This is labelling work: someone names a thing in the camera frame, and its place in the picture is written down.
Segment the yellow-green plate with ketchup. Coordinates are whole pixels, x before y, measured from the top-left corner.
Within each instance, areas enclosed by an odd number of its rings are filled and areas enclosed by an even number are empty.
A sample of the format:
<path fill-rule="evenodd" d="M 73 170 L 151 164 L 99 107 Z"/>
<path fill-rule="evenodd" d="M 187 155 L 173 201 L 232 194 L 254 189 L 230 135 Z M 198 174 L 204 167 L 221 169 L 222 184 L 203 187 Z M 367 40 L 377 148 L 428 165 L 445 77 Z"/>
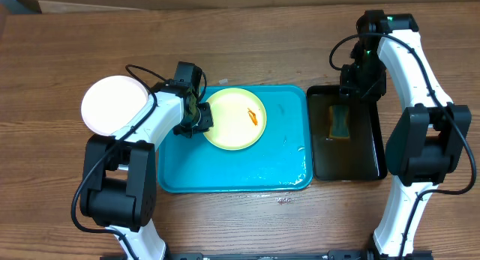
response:
<path fill-rule="evenodd" d="M 206 101 L 213 126 L 204 133 L 214 146 L 237 151 L 252 146 L 266 129 L 267 113 L 261 99 L 244 88 L 224 88 Z"/>

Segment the white plate with ketchup streak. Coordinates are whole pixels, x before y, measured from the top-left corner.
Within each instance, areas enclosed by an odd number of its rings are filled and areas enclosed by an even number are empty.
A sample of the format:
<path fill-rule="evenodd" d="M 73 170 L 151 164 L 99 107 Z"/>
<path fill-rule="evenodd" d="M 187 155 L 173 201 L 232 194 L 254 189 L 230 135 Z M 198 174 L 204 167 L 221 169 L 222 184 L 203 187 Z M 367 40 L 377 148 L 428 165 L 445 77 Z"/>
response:
<path fill-rule="evenodd" d="M 109 136 L 125 126 L 148 101 L 146 88 L 130 76 L 108 76 L 85 93 L 80 111 L 94 133 Z"/>

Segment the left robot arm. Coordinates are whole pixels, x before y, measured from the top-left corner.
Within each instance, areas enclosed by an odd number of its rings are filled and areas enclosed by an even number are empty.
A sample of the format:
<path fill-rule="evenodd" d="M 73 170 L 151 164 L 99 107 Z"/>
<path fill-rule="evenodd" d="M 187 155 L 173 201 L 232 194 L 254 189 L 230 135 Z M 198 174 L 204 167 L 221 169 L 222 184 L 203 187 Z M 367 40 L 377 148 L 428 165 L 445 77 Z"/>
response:
<path fill-rule="evenodd" d="M 175 75 L 150 87 L 128 64 L 125 76 L 97 81 L 82 99 L 81 114 L 93 135 L 85 145 L 82 180 L 70 207 L 82 232 L 113 235 L 123 259 L 169 259 L 167 243 L 153 223 L 156 153 L 168 133 L 191 138 L 213 126 L 202 101 L 207 78 L 180 61 Z"/>

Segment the green and yellow sponge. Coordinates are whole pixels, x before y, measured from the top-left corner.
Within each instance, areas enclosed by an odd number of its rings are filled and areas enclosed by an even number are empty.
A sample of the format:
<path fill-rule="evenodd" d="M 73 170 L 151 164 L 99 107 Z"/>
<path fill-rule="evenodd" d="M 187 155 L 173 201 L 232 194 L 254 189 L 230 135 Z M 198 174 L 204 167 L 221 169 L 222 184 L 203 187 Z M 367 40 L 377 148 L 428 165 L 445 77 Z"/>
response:
<path fill-rule="evenodd" d="M 350 109 L 346 105 L 332 105 L 328 108 L 329 138 L 348 139 L 350 137 L 349 112 Z"/>

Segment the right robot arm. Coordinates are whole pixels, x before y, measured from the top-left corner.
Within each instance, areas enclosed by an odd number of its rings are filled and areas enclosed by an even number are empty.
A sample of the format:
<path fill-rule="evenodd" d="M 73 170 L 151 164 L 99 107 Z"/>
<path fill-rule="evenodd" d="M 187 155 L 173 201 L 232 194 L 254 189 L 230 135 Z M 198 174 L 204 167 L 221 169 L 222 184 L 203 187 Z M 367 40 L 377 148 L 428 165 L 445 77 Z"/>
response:
<path fill-rule="evenodd" d="M 388 201 L 363 257 L 432 259 L 430 252 L 413 249 L 416 229 L 429 198 L 447 193 L 439 185 L 457 168 L 463 152 L 471 178 L 450 195 L 462 195 L 476 182 L 476 161 L 466 140 L 472 114 L 468 106 L 454 104 L 438 83 L 411 14 L 367 10 L 355 26 L 353 63 L 338 69 L 340 95 L 377 102 L 390 77 L 403 109 L 385 148 L 393 176 Z"/>

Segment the turquoise plastic tray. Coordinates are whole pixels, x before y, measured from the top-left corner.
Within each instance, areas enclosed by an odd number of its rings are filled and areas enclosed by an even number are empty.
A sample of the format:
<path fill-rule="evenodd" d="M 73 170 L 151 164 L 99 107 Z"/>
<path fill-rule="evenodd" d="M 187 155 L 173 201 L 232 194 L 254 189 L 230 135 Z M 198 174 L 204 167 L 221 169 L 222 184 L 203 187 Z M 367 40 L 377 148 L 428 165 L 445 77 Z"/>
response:
<path fill-rule="evenodd" d="M 157 181 L 170 193 L 301 190 L 313 177 L 306 94 L 295 85 L 250 85 L 261 99 L 266 128 L 239 151 L 214 146 L 203 134 L 169 133 L 159 147 Z"/>

